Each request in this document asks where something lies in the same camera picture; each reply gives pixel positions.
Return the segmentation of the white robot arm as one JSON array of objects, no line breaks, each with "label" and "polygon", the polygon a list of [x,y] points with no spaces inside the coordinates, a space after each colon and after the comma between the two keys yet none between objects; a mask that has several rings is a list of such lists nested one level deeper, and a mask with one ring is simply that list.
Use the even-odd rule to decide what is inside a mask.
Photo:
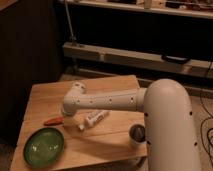
[{"label": "white robot arm", "polygon": [[74,83],[61,111],[73,116],[79,109],[141,111],[145,114],[149,171],[202,171],[191,101],[186,89],[171,79],[146,88],[87,94]]}]

